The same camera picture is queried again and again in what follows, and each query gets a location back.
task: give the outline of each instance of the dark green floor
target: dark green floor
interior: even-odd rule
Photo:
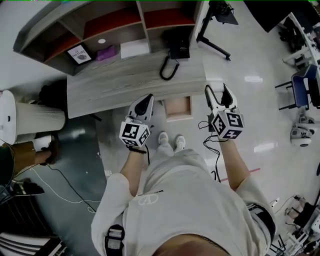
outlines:
[[[58,132],[58,137],[60,152],[51,167],[62,171],[85,200],[100,200],[105,191],[106,178],[100,159],[95,120],[89,116],[69,119]],[[81,200],[58,171],[40,165],[34,169],[58,195],[73,202]],[[91,222],[95,214],[88,212],[88,206],[84,202],[62,200],[33,170],[26,171],[21,177],[30,177],[44,189],[44,194],[36,196],[37,201],[53,232],[68,246],[68,255],[98,256],[91,240]],[[96,210],[99,202],[89,204]]]

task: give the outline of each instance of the ribbed cylinder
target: ribbed cylinder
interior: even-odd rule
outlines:
[[[65,113],[43,105],[16,103],[16,134],[31,134],[62,129]]]

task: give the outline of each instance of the white floor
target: white floor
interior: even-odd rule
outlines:
[[[279,39],[278,30],[275,28],[266,33],[243,2],[234,1],[231,5],[239,25],[222,24],[214,19],[205,33],[211,42],[231,53],[231,62],[214,50],[203,49],[206,76],[208,80],[224,81],[236,95],[245,122],[245,131],[236,140],[236,145],[248,168],[259,169],[252,175],[267,199],[271,202],[280,198],[275,210],[294,195],[304,196],[313,203],[320,188],[320,177],[316,176],[320,140],[315,136],[311,145],[304,148],[291,145],[290,131],[298,109],[279,111],[279,107],[292,104],[293,99],[285,87],[275,90],[276,85],[289,81],[296,72],[282,61],[290,54],[288,48]],[[250,82],[248,77],[260,77],[263,81]],[[176,135],[182,134],[186,147],[202,155],[213,170],[217,155],[202,145],[210,133],[198,129],[198,123],[206,121],[206,115],[210,114],[205,95],[193,96],[192,107],[193,119],[166,122],[163,106],[157,102],[153,117],[155,129],[147,145],[152,155],[159,131],[167,131],[172,142]],[[120,124],[126,114],[127,108],[98,114],[103,118],[102,123],[97,122],[102,161],[105,170],[113,173],[121,170],[128,155],[118,139]],[[320,111],[312,106],[308,115],[320,120]],[[220,149],[217,142],[213,142],[212,147]],[[226,178],[222,157],[218,170],[220,178]],[[285,209],[286,206],[276,215],[278,225],[282,227]]]

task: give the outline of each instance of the white pants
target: white pants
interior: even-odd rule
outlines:
[[[173,150],[168,141],[163,142],[157,148],[150,160],[147,169],[147,178],[144,192],[148,192],[152,186],[165,176],[178,170],[186,170],[190,167],[197,167],[210,175],[205,160],[193,149]]]

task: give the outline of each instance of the chair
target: chair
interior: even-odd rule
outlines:
[[[293,109],[293,108],[300,108],[306,107],[306,110],[309,110],[309,101],[308,101],[308,94],[310,95],[312,105],[317,109],[320,109],[320,93],[318,88],[318,82],[316,79],[317,75],[317,66],[310,64],[304,69],[298,71],[291,77],[291,81],[282,83],[277,85],[275,88],[287,86],[286,88],[292,88],[293,90],[293,97],[295,103],[289,106],[284,106],[279,108],[279,110],[284,109]],[[304,79],[308,79],[308,87],[309,90],[306,89]]]

